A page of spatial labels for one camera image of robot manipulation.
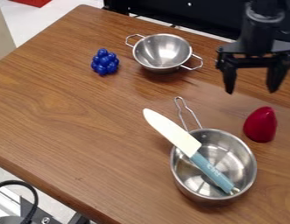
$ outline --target floor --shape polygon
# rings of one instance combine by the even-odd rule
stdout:
[[[0,0],[1,10],[4,14],[6,23],[11,31],[11,36],[13,37],[17,47],[24,44],[26,41],[37,35],[39,32],[43,31],[45,28],[47,28],[47,26],[51,25],[80,4],[102,8],[103,0],[52,0],[52,2],[48,3],[42,8],[15,3],[9,0]],[[138,18],[161,25],[170,25],[160,21],[152,20],[150,18]],[[231,41],[230,39],[220,38],[185,27],[177,27],[177,29],[181,29],[186,32],[193,32],[215,39],[221,39],[227,42]],[[6,179],[16,179],[16,177],[0,168],[0,181],[4,181]],[[22,195],[28,200],[32,200],[32,196],[26,190],[23,190],[22,187],[13,186],[10,189],[16,194]],[[39,192],[39,194],[39,207],[53,215],[53,217],[61,223],[68,223],[70,218],[74,215],[74,211],[66,206],[63,206],[58,201],[48,197],[42,192]]]

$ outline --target blue knife handle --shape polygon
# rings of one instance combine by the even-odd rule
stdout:
[[[212,179],[226,193],[230,193],[234,184],[220,171],[218,171],[204,156],[196,152],[190,160],[197,165],[210,179]]]

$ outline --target bowl handle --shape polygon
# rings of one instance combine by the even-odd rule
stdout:
[[[125,44],[126,44],[127,46],[133,47],[134,45],[131,45],[131,44],[129,44],[128,42],[129,42],[129,39],[130,39],[130,38],[133,38],[133,37],[136,37],[136,36],[138,36],[138,37],[140,37],[140,38],[142,38],[142,39],[145,38],[145,36],[140,35],[140,34],[132,34],[132,35],[129,35],[129,36],[126,38],[126,42],[125,42]]]
[[[187,70],[192,71],[192,70],[198,69],[198,68],[200,68],[200,67],[202,67],[204,65],[203,58],[201,58],[198,55],[195,55],[194,53],[191,56],[193,56],[194,58],[198,59],[201,62],[201,64],[199,66],[195,66],[195,67],[189,67],[189,66],[184,66],[184,65],[180,65],[180,66],[186,68]]]

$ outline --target small metal pot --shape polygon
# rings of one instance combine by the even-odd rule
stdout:
[[[173,147],[170,165],[178,188],[191,200],[205,205],[228,204],[247,192],[257,175],[257,162],[249,147],[238,137],[226,131],[204,129],[183,98],[176,97],[174,100],[184,128],[187,130],[178,100],[182,100],[185,108],[194,116],[200,127],[189,132],[202,143],[198,152],[234,183],[237,192],[232,195],[225,193],[190,162],[184,153]]]
[[[136,45],[129,44],[129,39],[136,36],[141,38]],[[126,38],[125,44],[133,48],[134,59],[154,73],[172,73],[180,67],[195,70],[203,66],[203,59],[193,54],[190,44],[185,39],[173,34],[160,33],[147,37],[133,34]],[[191,56],[200,61],[199,66],[183,65]]]

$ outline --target red toy pepper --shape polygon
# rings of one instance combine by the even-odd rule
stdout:
[[[246,119],[244,133],[255,142],[267,143],[274,139],[277,124],[276,115],[272,108],[259,108]]]

